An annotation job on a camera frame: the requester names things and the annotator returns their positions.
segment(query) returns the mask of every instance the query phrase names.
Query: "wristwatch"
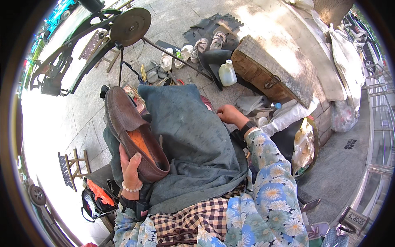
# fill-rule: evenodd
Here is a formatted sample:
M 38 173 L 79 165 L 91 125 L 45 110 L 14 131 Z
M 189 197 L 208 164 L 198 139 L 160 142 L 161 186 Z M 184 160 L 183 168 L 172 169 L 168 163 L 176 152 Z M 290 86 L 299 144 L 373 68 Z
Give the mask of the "wristwatch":
M 146 218 L 149 204 L 145 199 L 128 200 L 121 195 L 119 202 L 123 206 L 122 213 L 125 213 L 126 208 L 130 208 L 136 213 L 136 218 L 138 221 L 143 221 Z
M 256 126 L 256 123 L 254 123 L 254 122 L 252 122 L 252 121 L 250 120 L 250 121 L 248 121 L 248 122 L 246 123 L 246 125 L 244 125 L 244 126 L 241 128 L 241 130 L 240 130 L 241 136 L 244 137 L 244 135 L 246 134 L 246 132 L 247 132 L 249 129 L 251 129 L 252 127 L 257 127 L 257 126 Z

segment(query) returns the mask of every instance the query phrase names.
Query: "finger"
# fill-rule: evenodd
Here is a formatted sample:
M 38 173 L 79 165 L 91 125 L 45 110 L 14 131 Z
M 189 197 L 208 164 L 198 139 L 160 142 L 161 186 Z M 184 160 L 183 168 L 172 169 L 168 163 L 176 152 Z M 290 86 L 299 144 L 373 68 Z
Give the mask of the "finger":
M 222 113 L 223 110 L 224 110 L 224 106 L 220 106 L 220 107 L 217 109 L 217 113 Z
M 137 170 L 141 162 L 141 153 L 135 153 L 129 162 L 129 169 Z
M 129 164 L 129 158 L 128 155 L 126 154 L 125 148 L 121 143 L 119 143 L 119 155 L 120 155 L 121 167 L 122 170 L 124 170 Z
M 217 116 L 219 116 L 220 119 L 222 120 L 222 118 L 223 118 L 223 114 L 222 113 L 217 113 Z

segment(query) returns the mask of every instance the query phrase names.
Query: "teal car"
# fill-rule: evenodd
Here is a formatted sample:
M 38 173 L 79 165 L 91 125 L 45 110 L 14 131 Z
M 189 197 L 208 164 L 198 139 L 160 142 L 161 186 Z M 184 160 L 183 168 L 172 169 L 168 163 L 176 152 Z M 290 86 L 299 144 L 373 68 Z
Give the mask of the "teal car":
M 72 11 L 78 6 L 77 0 L 59 0 L 51 15 L 44 19 L 46 31 L 43 33 L 43 40 L 48 44 L 52 33 L 56 27 L 66 20 Z

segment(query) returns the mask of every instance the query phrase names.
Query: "brown leather shoe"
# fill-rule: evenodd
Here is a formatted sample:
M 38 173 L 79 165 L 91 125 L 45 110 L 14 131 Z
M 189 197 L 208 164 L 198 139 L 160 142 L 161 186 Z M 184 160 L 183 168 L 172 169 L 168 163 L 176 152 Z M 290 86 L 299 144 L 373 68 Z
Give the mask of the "brown leather shoe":
M 143 183 L 153 183 L 169 173 L 170 165 L 132 100 L 121 87 L 112 87 L 105 95 L 105 115 L 113 135 L 125 147 L 129 158 L 141 153 L 137 169 Z

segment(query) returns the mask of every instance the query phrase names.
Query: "orange insole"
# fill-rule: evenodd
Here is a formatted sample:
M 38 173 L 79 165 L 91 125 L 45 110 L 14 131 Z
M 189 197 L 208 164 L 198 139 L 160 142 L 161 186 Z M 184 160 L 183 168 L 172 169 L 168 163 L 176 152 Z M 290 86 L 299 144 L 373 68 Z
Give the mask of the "orange insole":
M 148 158 L 155 163 L 154 159 L 148 151 L 147 145 L 145 144 L 144 138 L 141 135 L 140 130 L 128 131 L 128 135 L 131 140 L 148 156 Z

